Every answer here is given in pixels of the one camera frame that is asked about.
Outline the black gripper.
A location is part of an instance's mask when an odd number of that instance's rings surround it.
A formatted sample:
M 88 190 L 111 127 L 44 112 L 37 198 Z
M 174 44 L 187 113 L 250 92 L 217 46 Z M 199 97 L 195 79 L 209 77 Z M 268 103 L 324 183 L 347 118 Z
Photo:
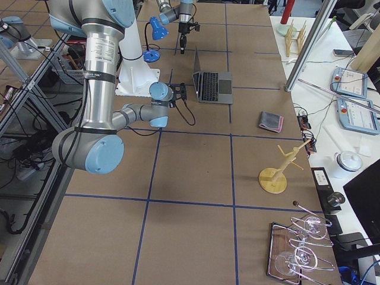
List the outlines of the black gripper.
M 191 31 L 191 23 L 189 22 L 179 22 L 179 27 L 178 27 L 178 33 L 180 33 L 180 53 L 184 54 L 185 49 L 186 49 L 186 44 L 187 44 L 187 36 L 186 34 L 190 33 Z

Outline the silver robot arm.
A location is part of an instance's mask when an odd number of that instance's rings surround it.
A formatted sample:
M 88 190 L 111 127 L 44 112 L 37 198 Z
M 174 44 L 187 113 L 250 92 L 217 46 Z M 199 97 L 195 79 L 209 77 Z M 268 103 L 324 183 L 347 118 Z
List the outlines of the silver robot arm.
M 164 128 L 172 89 L 161 82 L 149 86 L 150 104 L 127 104 L 113 110 L 119 44 L 135 26 L 132 1 L 51 1 L 50 23 L 58 31 L 87 39 L 83 110 L 78 123 L 53 141 L 52 153 L 62 165 L 105 174 L 121 162 L 124 142 L 118 131 L 136 121 Z
M 170 1 L 157 0 L 160 11 L 159 17 L 163 25 L 176 20 L 179 21 L 178 33 L 180 34 L 180 53 L 184 54 L 187 44 L 187 34 L 192 30 L 199 31 L 200 25 L 194 21 L 197 7 L 192 0 L 180 0 L 180 4 L 172 7 Z

